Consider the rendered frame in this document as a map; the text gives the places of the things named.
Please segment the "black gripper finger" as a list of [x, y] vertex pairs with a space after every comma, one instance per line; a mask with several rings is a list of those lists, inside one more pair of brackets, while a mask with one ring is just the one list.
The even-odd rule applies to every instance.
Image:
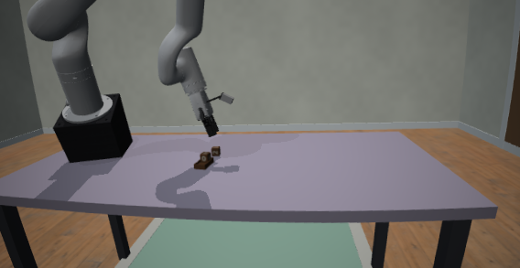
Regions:
[[211, 136], [216, 135], [217, 133], [215, 131], [215, 128], [214, 128], [213, 124], [211, 123], [210, 117], [205, 118], [205, 115], [204, 115], [204, 112], [203, 112], [202, 108], [199, 108], [199, 110], [200, 110], [201, 121], [204, 123], [204, 127], [205, 127], [205, 129], [207, 131], [208, 136], [211, 137]]
[[210, 119], [211, 119], [211, 123], [213, 124], [214, 128], [215, 128], [215, 131], [216, 132], [219, 132], [219, 129], [218, 129], [218, 126], [213, 118], [213, 115], [210, 116]]

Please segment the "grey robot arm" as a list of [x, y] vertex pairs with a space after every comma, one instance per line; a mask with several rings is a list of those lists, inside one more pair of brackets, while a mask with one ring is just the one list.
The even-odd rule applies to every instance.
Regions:
[[[54, 41], [52, 61], [67, 98], [62, 116], [69, 123], [98, 120], [113, 108], [112, 99], [100, 94], [87, 49], [86, 10], [95, 1], [38, 0], [27, 14], [31, 33], [41, 40]], [[204, 1], [176, 1], [176, 25], [158, 52], [160, 81], [165, 85], [180, 82], [188, 94], [207, 86], [192, 47], [184, 48], [202, 30]]]

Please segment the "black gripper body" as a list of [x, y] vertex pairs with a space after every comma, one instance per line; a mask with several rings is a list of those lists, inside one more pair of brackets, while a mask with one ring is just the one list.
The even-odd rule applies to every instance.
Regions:
[[205, 117], [207, 117], [207, 116], [210, 117], [213, 114], [213, 109], [211, 107], [211, 103], [210, 102], [206, 102], [206, 101], [209, 100], [209, 98], [208, 98], [208, 96], [207, 96], [207, 94], [205, 92], [206, 89], [207, 88], [202, 89], [200, 91], [193, 92], [193, 93], [188, 95], [190, 97], [190, 102], [191, 102], [193, 111], [194, 111], [198, 121], [200, 121], [200, 118], [199, 118], [200, 110], [199, 110], [199, 108], [202, 108]]

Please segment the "brown number cube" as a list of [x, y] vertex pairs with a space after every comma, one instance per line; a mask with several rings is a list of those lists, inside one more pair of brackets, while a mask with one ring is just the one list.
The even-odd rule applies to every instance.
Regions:
[[219, 156], [221, 153], [221, 148], [219, 146], [213, 146], [211, 149], [212, 156]]
[[200, 154], [200, 161], [207, 163], [211, 159], [211, 152], [202, 152]]

